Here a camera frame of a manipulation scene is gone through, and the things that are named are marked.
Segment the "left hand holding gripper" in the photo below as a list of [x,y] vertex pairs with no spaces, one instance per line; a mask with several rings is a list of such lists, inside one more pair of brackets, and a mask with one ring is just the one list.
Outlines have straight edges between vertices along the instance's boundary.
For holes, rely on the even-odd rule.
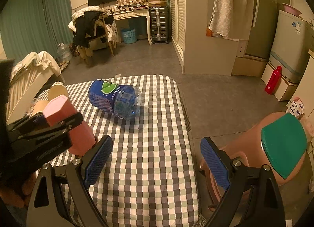
[[36,173],[32,173],[21,188],[22,196],[13,189],[1,185],[1,199],[5,205],[23,208],[29,205],[32,190],[36,182]]

